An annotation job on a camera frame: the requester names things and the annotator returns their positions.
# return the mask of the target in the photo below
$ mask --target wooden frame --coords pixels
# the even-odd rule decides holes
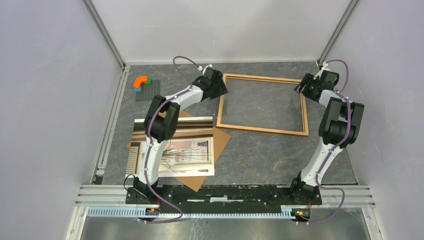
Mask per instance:
[[[301,80],[298,80],[298,79],[267,77],[267,76],[250,76],[250,75],[239,75],[239,74],[225,73],[224,76],[223,76],[223,81],[224,81],[225,84],[227,83],[227,79],[270,82],[270,83],[282,83],[282,84],[293,84],[293,85],[298,85],[301,82]],[[251,131],[251,132],[283,134],[283,135],[307,137],[307,136],[309,136],[309,128],[308,128],[308,114],[307,114],[307,110],[306,110],[306,99],[305,99],[305,96],[303,96],[303,94],[299,94],[299,95],[300,95],[300,107],[301,107],[301,113],[302,113],[303,131],[291,131],[291,130],[280,130],[280,129],[273,129],[273,128],[223,124],[222,118],[223,118],[225,95],[222,95],[220,97],[220,100],[219,100],[219,109],[218,109],[216,127],[217,128],[223,128],[223,129],[245,130],[245,131]]]

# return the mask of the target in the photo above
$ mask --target gray floor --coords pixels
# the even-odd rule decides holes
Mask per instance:
[[[214,68],[223,73],[292,79],[301,79],[305,73],[314,74],[317,71],[313,62],[219,63],[214,64]],[[193,79],[199,76],[199,72],[191,64],[181,65],[181,69]],[[103,177],[104,185],[123,183],[129,153],[126,145],[132,137],[134,119],[144,118],[151,103],[149,100],[135,101],[133,84],[137,77],[143,75],[154,80],[161,80],[160,93],[163,96],[174,94],[187,86],[186,80],[172,65],[131,66]],[[243,87],[248,91],[247,86],[240,86],[240,88]],[[287,91],[290,92],[270,93],[263,89],[257,91],[263,91],[263,94],[258,95],[256,105],[272,102],[274,105],[279,103],[287,106],[284,96],[293,94],[289,88]],[[246,102],[233,104],[244,105]],[[218,105],[218,98],[205,100],[188,107],[186,111],[199,117],[213,116],[216,123]],[[258,106],[267,113],[270,112],[267,104]],[[306,106],[309,137],[224,129],[232,138],[215,165],[215,176],[208,176],[205,184],[290,184],[293,177],[308,164],[319,141],[318,127],[325,109],[308,99]],[[262,121],[261,124],[265,126],[267,121],[275,121],[275,117],[276,115],[270,116],[269,119],[259,118],[258,121]],[[280,118],[280,121],[284,123],[290,122],[293,116],[282,114]],[[322,182],[324,184],[356,182],[346,151],[336,157]],[[180,182],[174,178],[161,178],[159,184],[180,184]]]
[[[312,209],[322,219],[332,209]],[[88,217],[82,240],[369,240],[360,208],[343,208],[319,224],[296,226],[286,219],[183,219],[166,224],[143,224],[134,218]]]

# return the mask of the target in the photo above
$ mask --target purple cable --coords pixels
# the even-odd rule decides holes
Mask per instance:
[[[178,65],[175,63],[176,59],[185,59],[187,61],[190,61],[192,64],[194,64],[197,68],[199,67],[199,65],[197,63],[195,63],[195,61],[191,60],[188,57],[185,56],[176,56],[172,59],[172,63],[173,66],[175,67],[175,69],[188,81],[188,84],[190,84],[190,88],[192,88],[192,80],[190,79],[189,76],[187,76],[187,74],[185,74],[183,71],[181,71],[181,69],[178,67]]]
[[[176,65],[176,63],[175,63],[175,59],[177,59],[177,58],[183,58],[183,59],[186,59],[186,60],[188,60],[188,61],[190,61],[190,62],[192,62],[196,67],[199,67],[199,65],[197,64],[197,63],[195,63],[193,60],[191,60],[190,58],[188,58],[188,57],[185,57],[185,56],[176,56],[176,57],[174,57],[173,58],[173,60],[172,60],[172,62],[173,62],[173,65],[174,65],[174,67],[176,68],[176,70],[181,74],[181,75],[183,75],[184,77],[185,77],[185,79],[187,79],[187,81],[188,81],[188,83],[190,84],[189,86],[190,86],[190,88],[189,89],[187,89],[187,90],[185,90],[185,91],[182,91],[182,92],[180,92],[180,93],[178,93],[178,94],[176,94],[175,96],[173,96],[173,97],[170,97],[170,98],[168,98],[168,99],[166,99],[158,108],[157,108],[157,110],[154,112],[154,114],[153,114],[153,116],[151,117],[151,121],[150,121],[150,124],[149,124],[149,126],[148,126],[148,128],[147,128],[147,137],[150,139],[150,144],[152,144],[152,142],[153,142],[153,138],[152,138],[152,135],[151,135],[151,131],[152,131],[152,124],[153,124],[153,122],[155,121],[155,119],[156,119],[156,117],[158,116],[158,114],[159,114],[159,112],[161,111],[161,109],[167,104],[167,103],[169,103],[170,101],[172,101],[173,99],[175,99],[175,97],[176,98],[178,98],[178,97],[180,97],[181,95],[183,95],[183,94],[186,94],[186,93],[188,93],[188,92],[190,92],[191,91],[191,89],[192,89],[192,83],[191,83],[191,80],[190,80],[190,78],[183,72],[183,71],[181,71],[179,68],[178,68],[178,66]],[[178,212],[179,212],[179,216],[177,216],[177,217],[175,217],[175,218],[171,218],[171,219],[166,219],[166,220],[161,220],[161,221],[145,221],[144,223],[146,223],[146,224],[164,224],[164,223],[171,223],[171,222],[175,222],[175,221],[177,221],[177,220],[179,220],[180,218],[182,218],[183,217],[183,211],[179,208],[179,207],[177,207],[176,205],[174,205],[174,204],[172,204],[171,202],[169,202],[169,201],[167,201],[166,199],[164,199],[163,197],[161,197],[157,192],[155,192],[155,190],[153,189],[153,187],[150,185],[150,182],[149,182],[149,178],[148,178],[148,174],[147,174],[147,163],[148,163],[148,160],[149,160],[149,155],[150,155],[150,151],[152,150],[152,146],[151,145],[149,145],[148,146],[148,149],[147,149],[147,152],[146,152],[146,158],[145,158],[145,162],[144,162],[144,177],[145,177],[145,179],[146,179],[146,184],[147,184],[147,186],[148,186],[148,188],[150,189],[150,191],[158,198],[158,199],[160,199],[162,202],[165,202],[166,204],[168,204],[169,206],[171,206],[171,207],[173,207],[175,210],[177,210]]]
[[[320,184],[320,182],[318,181],[318,174],[320,174],[321,171],[323,170],[323,168],[326,165],[327,161],[330,159],[331,155],[333,154],[333,151],[337,147],[339,147],[340,145],[342,145],[346,141],[346,139],[348,139],[349,133],[351,131],[351,117],[352,116],[351,116],[351,105],[349,103],[349,99],[347,97],[344,97],[343,95],[341,95],[338,91],[336,91],[335,94],[346,101],[346,105],[347,105],[347,130],[346,130],[346,133],[344,134],[343,139],[340,140],[336,145],[334,145],[331,148],[330,152],[328,152],[327,156],[325,156],[324,161],[322,162],[321,166],[319,167],[318,172],[315,175],[315,182],[316,182],[316,185],[318,185],[318,187],[321,188],[321,189],[325,189],[325,190],[340,190],[341,191],[341,201],[340,201],[340,204],[338,205],[337,209],[330,216],[327,216],[327,217],[325,217],[323,219],[311,221],[311,222],[299,222],[298,221],[297,223],[298,224],[301,224],[301,225],[318,224],[318,223],[321,223],[321,222],[324,222],[324,221],[327,221],[327,220],[331,219],[332,217],[334,217],[340,211],[340,209],[342,209],[342,205],[345,202],[345,196],[346,196],[346,194],[345,194],[345,191],[343,190],[343,188],[341,188],[341,187],[326,187],[326,186],[322,186]]]
[[[329,61],[326,61],[326,62],[328,64],[331,63],[331,62],[340,62],[340,63],[344,64],[344,66],[346,67],[346,81],[344,82],[343,87],[341,88],[341,90],[337,90],[336,89],[336,91],[339,91],[340,93],[343,92],[343,90],[345,90],[345,88],[346,88],[346,85],[348,84],[348,79],[349,79],[349,68],[348,68],[348,64],[345,61],[341,60],[341,59],[333,59],[333,60],[329,60]]]

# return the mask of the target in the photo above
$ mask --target purple hose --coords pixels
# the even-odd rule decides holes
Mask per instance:
[[[349,99],[347,97],[344,97],[343,95],[341,95],[339,92],[335,92],[335,94],[346,101],[346,105],[347,105],[347,130],[346,130],[346,133],[344,134],[343,139],[340,140],[336,145],[334,145],[331,148],[331,151],[328,152],[327,156],[325,156],[325,159],[322,162],[321,167],[319,167],[319,170],[318,170],[318,172],[315,175],[315,182],[316,182],[316,185],[318,185],[318,187],[320,189],[325,189],[325,190],[340,190],[341,191],[341,201],[340,201],[340,204],[338,205],[337,209],[330,216],[327,216],[327,217],[325,217],[323,219],[319,219],[319,220],[315,220],[315,221],[310,221],[310,222],[299,222],[298,221],[297,223],[298,224],[301,224],[301,225],[318,224],[318,223],[321,223],[321,222],[324,222],[324,221],[327,221],[327,220],[333,218],[340,211],[340,209],[342,209],[342,205],[345,202],[345,196],[346,196],[346,194],[345,194],[345,191],[343,190],[343,188],[341,188],[341,187],[326,187],[326,186],[322,186],[320,184],[320,182],[318,181],[318,174],[320,174],[321,171],[323,170],[323,168],[326,165],[327,161],[330,159],[331,155],[333,154],[333,151],[337,147],[339,147],[340,145],[342,145],[346,141],[346,139],[348,139],[349,133],[351,131],[351,117],[352,116],[351,116],[351,105],[349,103]]]
[[[157,110],[154,112],[154,114],[153,114],[153,116],[151,117],[151,121],[150,121],[150,124],[149,124],[149,126],[148,126],[148,128],[147,128],[147,137],[150,139],[150,144],[152,144],[153,143],[153,138],[152,138],[152,135],[151,135],[151,131],[152,131],[152,124],[153,124],[153,122],[155,121],[155,119],[156,119],[156,117],[158,116],[158,114],[159,114],[159,112],[161,111],[161,109],[167,104],[167,103],[169,103],[170,101],[172,101],[173,99],[175,99],[175,97],[179,97],[179,96],[181,96],[181,95],[183,95],[183,94],[186,94],[186,93],[188,93],[188,92],[190,92],[190,90],[192,89],[192,81],[190,80],[190,78],[189,78],[189,76],[187,76],[183,71],[181,71],[179,68],[178,68],[178,66],[176,65],[176,63],[175,63],[175,59],[177,59],[177,58],[182,58],[182,59],[186,59],[186,60],[188,60],[188,61],[190,61],[190,62],[192,62],[196,67],[199,67],[199,65],[197,64],[197,63],[195,63],[193,60],[191,60],[190,58],[188,58],[188,57],[185,57],[185,56],[176,56],[176,57],[174,57],[173,58],[173,60],[172,60],[172,62],[173,62],[173,65],[174,65],[174,67],[176,68],[176,70],[181,74],[181,75],[183,75],[184,77],[185,77],[185,79],[187,79],[187,81],[188,81],[188,83],[190,84],[189,86],[190,86],[190,88],[189,89],[187,89],[187,90],[185,90],[185,91],[182,91],[182,92],[180,92],[180,93],[178,93],[178,94],[176,94],[175,96],[173,96],[173,97],[170,97],[170,98],[168,98],[168,99],[166,99],[158,108],[157,108]],[[164,199],[163,197],[161,197],[157,192],[155,192],[155,190],[153,189],[153,187],[150,185],[150,182],[149,182],[149,178],[148,178],[148,174],[147,174],[147,163],[148,163],[148,160],[149,160],[149,155],[150,155],[150,151],[152,150],[152,146],[151,145],[149,145],[148,146],[148,149],[147,149],[147,152],[146,152],[146,158],[145,158],[145,162],[144,162],[144,177],[145,177],[145,179],[146,179],[146,184],[147,184],[147,186],[148,186],[148,188],[150,189],[150,191],[158,198],[158,199],[160,199],[162,202],[165,202],[166,204],[168,204],[169,206],[171,206],[171,207],[173,207],[175,210],[177,210],[178,212],[179,212],[179,216],[177,216],[177,217],[175,217],[175,218],[171,218],[171,219],[166,219],[166,220],[161,220],[161,221],[145,221],[144,223],[146,223],[146,224],[164,224],[164,223],[171,223],[171,222],[175,222],[175,221],[177,221],[177,220],[179,220],[180,218],[182,218],[183,217],[183,211],[179,208],[179,207],[177,207],[176,205],[174,205],[174,204],[172,204],[171,202],[169,202],[169,201],[167,201],[166,199]]]
[[[340,62],[340,63],[344,64],[344,66],[346,67],[346,81],[344,81],[343,87],[340,90],[337,90],[336,89],[336,91],[339,91],[340,93],[343,92],[343,90],[345,90],[345,88],[346,88],[346,85],[348,84],[348,79],[349,79],[349,68],[348,68],[348,64],[345,61],[341,60],[341,59],[333,59],[333,60],[329,60],[329,61],[326,61],[326,62],[328,64],[331,63],[331,62]]]

